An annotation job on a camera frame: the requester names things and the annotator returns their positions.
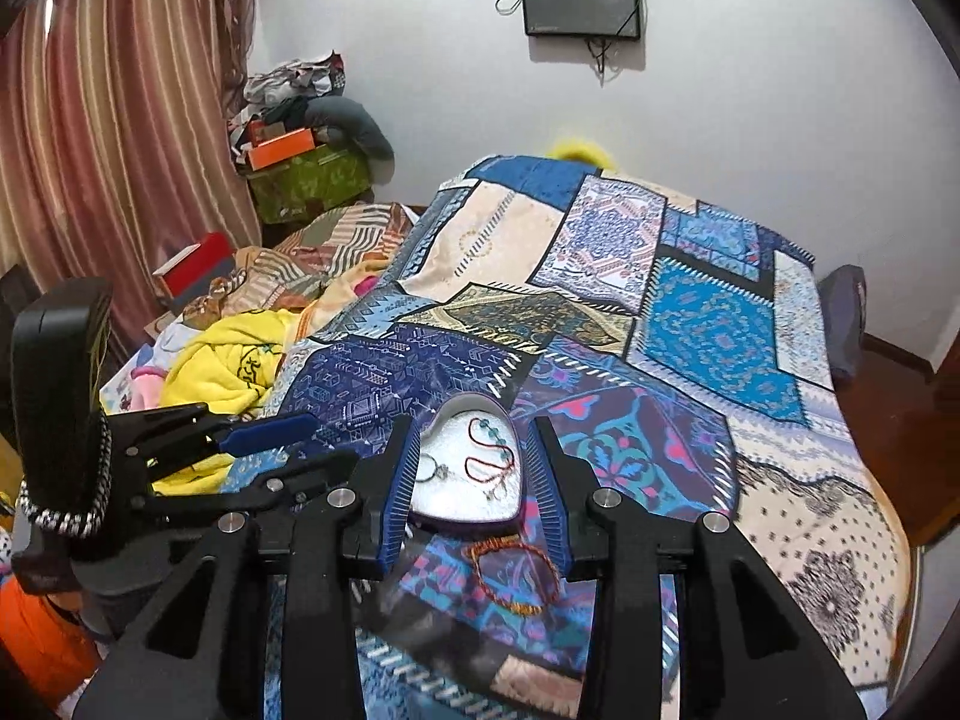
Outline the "purple heart-shaped jewelry box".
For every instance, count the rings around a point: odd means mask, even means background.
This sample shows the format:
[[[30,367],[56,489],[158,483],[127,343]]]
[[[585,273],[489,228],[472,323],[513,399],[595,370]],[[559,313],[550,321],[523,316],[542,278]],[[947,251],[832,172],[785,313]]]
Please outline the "purple heart-shaped jewelry box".
[[[410,517],[437,532],[504,535],[523,518],[521,439],[485,395],[444,401],[420,431]]]

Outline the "yellow blanket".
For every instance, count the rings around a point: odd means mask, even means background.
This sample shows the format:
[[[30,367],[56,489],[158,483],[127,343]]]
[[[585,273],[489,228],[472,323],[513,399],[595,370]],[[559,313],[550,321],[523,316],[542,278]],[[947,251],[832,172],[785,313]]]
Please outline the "yellow blanket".
[[[213,322],[167,371],[160,406],[203,403],[213,415],[252,418],[274,388],[298,314],[252,310]]]

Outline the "red and white box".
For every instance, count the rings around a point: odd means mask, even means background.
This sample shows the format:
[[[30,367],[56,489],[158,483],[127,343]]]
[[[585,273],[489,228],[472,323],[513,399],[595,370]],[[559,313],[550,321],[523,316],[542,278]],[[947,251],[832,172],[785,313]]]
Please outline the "red and white box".
[[[208,232],[200,241],[186,245],[153,271],[160,304],[167,310],[181,310],[192,299],[205,294],[215,278],[226,277],[233,271],[233,252],[235,249],[221,231]]]

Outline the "striped brown blanket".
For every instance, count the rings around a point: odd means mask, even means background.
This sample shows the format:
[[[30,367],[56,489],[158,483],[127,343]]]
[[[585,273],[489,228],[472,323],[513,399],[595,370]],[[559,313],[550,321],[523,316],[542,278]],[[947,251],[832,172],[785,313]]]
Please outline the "striped brown blanket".
[[[229,254],[190,288],[176,316],[205,330],[251,310],[299,312],[353,266],[387,262],[412,226],[398,203],[325,211],[274,249],[251,245]]]

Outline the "green patterned box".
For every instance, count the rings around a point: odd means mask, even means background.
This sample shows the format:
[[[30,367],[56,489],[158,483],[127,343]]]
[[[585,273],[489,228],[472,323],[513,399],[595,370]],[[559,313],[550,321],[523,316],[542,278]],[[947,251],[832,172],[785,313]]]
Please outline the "green patterned box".
[[[370,163],[352,146],[318,146],[245,178],[263,224],[311,221],[371,187]]]

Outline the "orange shoe box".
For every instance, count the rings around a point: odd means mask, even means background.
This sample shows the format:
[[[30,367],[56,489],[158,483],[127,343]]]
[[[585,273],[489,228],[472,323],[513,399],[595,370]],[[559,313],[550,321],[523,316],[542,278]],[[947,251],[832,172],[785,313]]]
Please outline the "orange shoe box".
[[[252,146],[247,153],[247,164],[252,171],[262,171],[281,161],[291,160],[314,148],[314,135],[309,128],[298,128],[295,132],[265,140]]]

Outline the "blue patchwork patterned cloth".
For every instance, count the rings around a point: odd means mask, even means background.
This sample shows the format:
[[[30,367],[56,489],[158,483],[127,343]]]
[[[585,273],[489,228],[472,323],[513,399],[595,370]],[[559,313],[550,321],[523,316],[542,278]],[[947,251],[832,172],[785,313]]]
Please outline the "blue patchwork patterned cloth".
[[[885,688],[910,558],[828,369],[814,255],[732,211],[584,164],[490,156],[439,187],[368,294],[291,346],[265,414],[313,440],[235,461],[236,491],[288,458],[381,450],[392,418],[496,401],[550,418],[601,486],[656,515],[724,512],[866,704]],[[368,718],[573,717],[594,582],[526,550],[416,535],[353,583]]]

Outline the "pile of clothes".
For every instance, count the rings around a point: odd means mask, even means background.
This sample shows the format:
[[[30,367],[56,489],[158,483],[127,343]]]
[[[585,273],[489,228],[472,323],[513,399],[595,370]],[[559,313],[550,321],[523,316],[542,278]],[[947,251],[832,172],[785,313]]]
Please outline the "pile of clothes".
[[[324,59],[288,60],[251,75],[242,90],[241,109],[228,122],[229,141],[237,145],[252,121],[263,125],[301,121],[309,101],[340,96],[344,89],[345,64],[336,52]]]

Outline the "striped red curtain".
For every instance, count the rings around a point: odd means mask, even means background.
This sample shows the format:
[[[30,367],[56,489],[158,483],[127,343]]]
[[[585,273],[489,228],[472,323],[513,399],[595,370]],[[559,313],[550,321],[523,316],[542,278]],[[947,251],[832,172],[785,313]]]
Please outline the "striped red curtain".
[[[112,283],[127,355],[160,310],[156,266],[208,232],[260,238],[235,166],[254,0],[7,0],[2,260],[41,288]]]

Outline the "yellow round object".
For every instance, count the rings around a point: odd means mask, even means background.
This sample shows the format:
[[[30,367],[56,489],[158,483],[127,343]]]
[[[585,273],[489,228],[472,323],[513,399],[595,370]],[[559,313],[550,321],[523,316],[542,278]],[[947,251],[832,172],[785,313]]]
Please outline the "yellow round object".
[[[617,163],[597,143],[584,138],[563,138],[551,145],[547,156],[552,160],[573,161],[598,167],[601,171],[613,171]]]

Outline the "small black wall monitor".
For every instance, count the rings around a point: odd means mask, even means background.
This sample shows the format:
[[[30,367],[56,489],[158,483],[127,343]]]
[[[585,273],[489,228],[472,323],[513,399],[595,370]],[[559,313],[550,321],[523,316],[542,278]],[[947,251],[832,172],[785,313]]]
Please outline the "small black wall monitor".
[[[530,37],[638,41],[641,15],[641,0],[523,0]]]

